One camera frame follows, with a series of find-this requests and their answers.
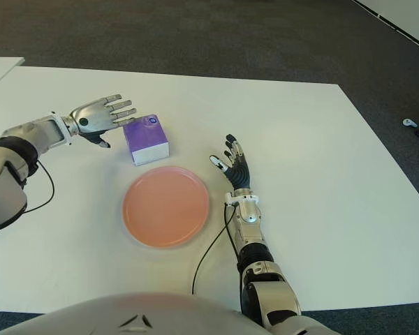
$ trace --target orange petri dish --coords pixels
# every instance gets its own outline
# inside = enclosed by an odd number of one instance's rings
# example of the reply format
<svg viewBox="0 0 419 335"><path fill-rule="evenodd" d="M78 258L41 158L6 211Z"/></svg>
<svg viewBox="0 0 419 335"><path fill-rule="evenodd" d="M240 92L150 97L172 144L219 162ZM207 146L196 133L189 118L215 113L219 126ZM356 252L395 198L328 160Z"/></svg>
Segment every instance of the orange petri dish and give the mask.
<svg viewBox="0 0 419 335"><path fill-rule="evenodd" d="M207 189L194 173L181 167L158 167L127 190L124 225L148 246L178 246L202 229L209 207Z"/></svg>

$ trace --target robotic arm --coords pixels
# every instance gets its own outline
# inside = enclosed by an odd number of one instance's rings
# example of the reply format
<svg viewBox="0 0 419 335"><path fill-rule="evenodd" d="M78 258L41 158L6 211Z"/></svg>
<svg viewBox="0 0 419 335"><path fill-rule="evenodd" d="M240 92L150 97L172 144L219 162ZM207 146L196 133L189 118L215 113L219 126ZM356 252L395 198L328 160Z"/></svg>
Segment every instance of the robotic arm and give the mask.
<svg viewBox="0 0 419 335"><path fill-rule="evenodd" d="M234 207L234 236L237 269L242 276L242 314L273 334L335 335L321 323L301 316L300 304L279 265L273 260L260 231L259 198L250 189L250 174L244 152L232 135L227 135L224 154L231 167L210 156L233 185L226 193L226 205Z"/></svg>
<svg viewBox="0 0 419 335"><path fill-rule="evenodd" d="M8 129L0 137L0 229L16 221L27 208L23 188L27 178L38 169L38 158L49 149L70 144L71 137L80 135L100 147L110 145L101 138L106 131L129 124L136 109L115 112L131 101L113 103L119 94L101 98L73 110L67 117L53 113Z"/></svg>

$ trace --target black cable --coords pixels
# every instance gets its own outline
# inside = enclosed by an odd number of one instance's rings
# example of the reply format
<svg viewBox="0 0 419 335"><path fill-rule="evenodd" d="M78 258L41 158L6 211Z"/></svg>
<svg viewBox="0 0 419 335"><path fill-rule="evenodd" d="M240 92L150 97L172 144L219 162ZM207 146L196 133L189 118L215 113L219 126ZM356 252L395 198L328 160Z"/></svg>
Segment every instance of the black cable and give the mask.
<svg viewBox="0 0 419 335"><path fill-rule="evenodd" d="M29 213L30 211L35 211L36 209L39 209L39 208L45 206L47 203L49 203L51 200L53 200L53 197L54 197L54 182L53 182L53 179L51 178L50 173L47 171L47 169L45 169L45 166L43 166L43 164L39 160L37 160L37 163L39 163L39 165L43 168L43 170L47 174L48 178L50 179L51 189L52 189L51 196L50 196L50 199L45 201L43 204L41 204L37 207L28 209L27 211L24 211L23 214Z"/></svg>
<svg viewBox="0 0 419 335"><path fill-rule="evenodd" d="M225 204L225 207L223 208L223 222L225 223L226 232L228 234L228 237L230 238L231 246L233 247L233 250L235 252L236 260L237 260L237 262L239 262L239 254L237 253L235 242L233 241L233 238L231 237L230 230L228 229L229 221L228 222L226 221L226 207L228 207L227 204ZM235 210L234 210L233 214L231 215L230 221L233 218L233 215L234 215L235 212L236 212L236 207L235 207Z"/></svg>
<svg viewBox="0 0 419 335"><path fill-rule="evenodd" d="M225 225L224 225L224 227L222 228L222 230L217 234L217 236L213 239L213 241L211 242L211 244L208 246L208 248L207 248L207 250L205 251L205 253L203 254L203 256L202 256L202 258L200 259L200 261L199 261L199 263L197 264L197 267L196 267L196 271L194 272L194 278L193 278L193 285L192 285L192 288L191 288L191 294L193 295L194 294L194 288L195 288L195 286L196 286L196 278L197 278L197 272L198 272L198 270L199 270L199 268L200 268L200 266L201 266L201 264L202 264L202 262L203 262L203 260L205 259L205 257L206 257L206 255L208 254L208 252L210 251L210 249L211 249L211 247L214 245L214 243L216 243L216 241L217 241L217 239L222 235L222 233L223 233L223 231L225 230L225 229L227 229L227 231L228 231L228 224L231 222L231 219L233 219L233 216L235 215L235 210L233 211L233 213L231 214L231 217L230 217L230 219L227 221L226 220L226 206L224 207L224 211L223 211L223 219L224 219L224 221L225 221Z"/></svg>

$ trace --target dark floor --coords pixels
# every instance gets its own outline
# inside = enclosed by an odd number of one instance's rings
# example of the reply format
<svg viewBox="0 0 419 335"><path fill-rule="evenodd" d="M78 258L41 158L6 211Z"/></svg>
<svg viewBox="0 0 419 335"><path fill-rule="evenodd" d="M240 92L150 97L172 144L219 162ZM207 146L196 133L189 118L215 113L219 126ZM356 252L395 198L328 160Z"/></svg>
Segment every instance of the dark floor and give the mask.
<svg viewBox="0 0 419 335"><path fill-rule="evenodd" d="M350 0L0 0L0 56L336 83L419 192L419 139L401 123L419 124L419 47ZM345 334L419 334L419 304L310 314ZM20 318L0 313L0 328Z"/></svg>

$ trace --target tissue box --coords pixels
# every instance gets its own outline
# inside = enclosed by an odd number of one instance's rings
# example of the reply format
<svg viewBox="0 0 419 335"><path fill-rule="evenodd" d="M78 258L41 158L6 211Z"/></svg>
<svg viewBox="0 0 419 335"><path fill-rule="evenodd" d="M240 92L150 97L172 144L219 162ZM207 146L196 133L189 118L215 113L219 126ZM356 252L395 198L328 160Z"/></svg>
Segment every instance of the tissue box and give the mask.
<svg viewBox="0 0 419 335"><path fill-rule="evenodd" d="M155 114L125 125L123 131L135 165L169 157L169 142Z"/></svg>

